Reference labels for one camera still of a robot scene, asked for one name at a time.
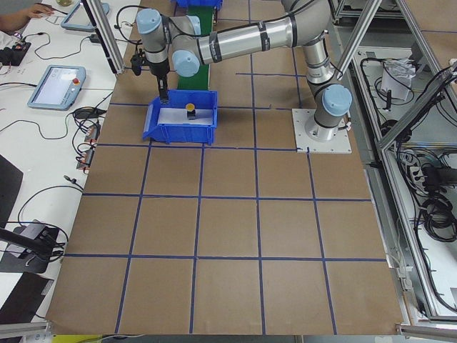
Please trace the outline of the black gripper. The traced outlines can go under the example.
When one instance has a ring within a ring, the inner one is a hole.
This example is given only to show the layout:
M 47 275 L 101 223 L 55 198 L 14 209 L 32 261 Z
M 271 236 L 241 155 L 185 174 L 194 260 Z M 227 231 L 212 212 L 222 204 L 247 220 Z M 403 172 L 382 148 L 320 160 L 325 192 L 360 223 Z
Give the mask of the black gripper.
M 162 104 L 167 104 L 169 102 L 169 88 L 167 79 L 167 74 L 169 72 L 169 60 L 165 59 L 159 63 L 149 61 L 148 65 L 150 72 L 154 76 L 157 76 L 156 79 L 160 102 Z

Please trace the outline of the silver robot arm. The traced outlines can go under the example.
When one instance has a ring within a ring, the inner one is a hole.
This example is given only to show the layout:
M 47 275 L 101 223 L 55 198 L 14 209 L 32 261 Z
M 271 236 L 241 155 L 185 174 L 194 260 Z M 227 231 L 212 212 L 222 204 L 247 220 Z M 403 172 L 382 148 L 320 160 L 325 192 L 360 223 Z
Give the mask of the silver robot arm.
M 166 16 L 144 8 L 136 15 L 142 50 L 131 57 L 135 75 L 147 65 L 156 77 L 159 96 L 169 100 L 167 74 L 192 77 L 203 65 L 287 46 L 303 49 L 306 79 L 316 102 L 313 117 L 305 123 L 307 135 L 319 142 L 332 140 L 352 96 L 338 81 L 341 70 L 330 60 L 325 28 L 330 20 L 327 1 L 283 1 L 284 15 L 231 29 L 203 34 L 197 16 Z

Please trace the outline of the person's hand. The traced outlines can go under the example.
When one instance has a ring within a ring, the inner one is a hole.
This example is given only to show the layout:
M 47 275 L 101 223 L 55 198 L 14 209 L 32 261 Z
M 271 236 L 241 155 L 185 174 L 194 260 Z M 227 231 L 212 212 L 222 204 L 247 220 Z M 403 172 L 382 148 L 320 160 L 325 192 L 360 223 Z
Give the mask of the person's hand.
M 29 19 L 41 18 L 43 16 L 51 16 L 54 14 L 54 9 L 46 4 L 33 4 L 26 10 L 26 16 Z

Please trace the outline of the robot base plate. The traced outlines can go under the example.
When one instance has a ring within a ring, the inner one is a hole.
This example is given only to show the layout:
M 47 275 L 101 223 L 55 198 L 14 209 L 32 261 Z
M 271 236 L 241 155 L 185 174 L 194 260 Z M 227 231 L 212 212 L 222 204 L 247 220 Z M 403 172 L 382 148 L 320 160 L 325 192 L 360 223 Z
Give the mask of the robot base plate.
M 344 119 L 334 128 L 315 122 L 315 109 L 292 109 L 296 151 L 312 154 L 351 154 L 352 148 Z

